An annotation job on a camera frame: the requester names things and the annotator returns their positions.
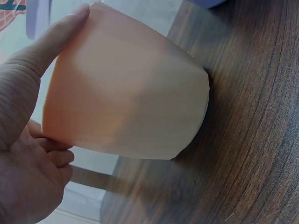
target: finger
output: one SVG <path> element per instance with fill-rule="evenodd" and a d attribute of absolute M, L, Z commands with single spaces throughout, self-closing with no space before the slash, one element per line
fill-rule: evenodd
<path fill-rule="evenodd" d="M 74 153 L 70 150 L 67 151 L 51 151 L 48 153 L 51 161 L 54 163 L 56 167 L 64 167 L 65 165 L 69 164 L 70 162 L 74 161 Z"/>
<path fill-rule="evenodd" d="M 0 148 L 11 146 L 20 136 L 35 107 L 40 77 L 88 16 L 86 4 L 0 66 Z"/>
<path fill-rule="evenodd" d="M 73 176 L 73 167 L 71 165 L 66 165 L 64 167 L 58 168 L 58 171 L 62 178 L 63 187 L 65 187 Z"/>
<path fill-rule="evenodd" d="M 36 139 L 36 141 L 41 147 L 45 149 L 47 153 L 51 151 L 65 151 L 72 148 L 72 146 L 48 138 L 38 138 Z"/>
<path fill-rule="evenodd" d="M 32 138 L 44 138 L 42 127 L 39 123 L 35 122 L 34 120 L 30 120 L 27 124 L 27 127 Z"/>

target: red patterned object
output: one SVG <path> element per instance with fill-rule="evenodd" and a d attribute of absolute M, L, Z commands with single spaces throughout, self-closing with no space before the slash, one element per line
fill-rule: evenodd
<path fill-rule="evenodd" d="M 0 4 L 6 4 L 7 0 L 0 0 Z M 26 5 L 26 0 L 14 0 L 14 4 Z M 19 14 L 26 14 L 26 10 L 0 10 L 0 31 L 8 27 Z"/>

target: floor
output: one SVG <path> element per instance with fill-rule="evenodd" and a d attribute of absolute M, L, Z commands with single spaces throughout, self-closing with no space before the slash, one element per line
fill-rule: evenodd
<path fill-rule="evenodd" d="M 67 15 L 72 8 L 93 0 L 52 0 L 51 22 Z M 145 23 L 166 36 L 170 30 L 182 0 L 102 0 L 105 4 Z M 5 58 L 32 41 L 26 37 L 25 15 L 19 15 L 4 31 L 0 32 L 0 58 Z M 39 98 L 32 119 L 42 121 L 42 108 L 53 65 L 42 78 Z M 73 164 L 88 170 L 112 174 L 118 156 L 74 147 Z M 42 224 L 52 223 L 99 223 L 100 205 L 104 190 L 94 189 L 76 183 L 69 183 L 64 200 L 58 209 Z"/>

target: fingernail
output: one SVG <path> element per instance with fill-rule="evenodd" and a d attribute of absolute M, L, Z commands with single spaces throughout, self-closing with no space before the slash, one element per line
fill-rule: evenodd
<path fill-rule="evenodd" d="M 89 10 L 89 4 L 85 3 L 74 9 L 70 15 L 82 16 Z"/>

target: table surface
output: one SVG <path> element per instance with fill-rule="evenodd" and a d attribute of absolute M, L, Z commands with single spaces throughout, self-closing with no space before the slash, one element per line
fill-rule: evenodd
<path fill-rule="evenodd" d="M 213 78 L 193 143 L 171 161 L 120 158 L 109 224 L 299 223 L 299 1 L 187 1 L 169 38 Z"/>

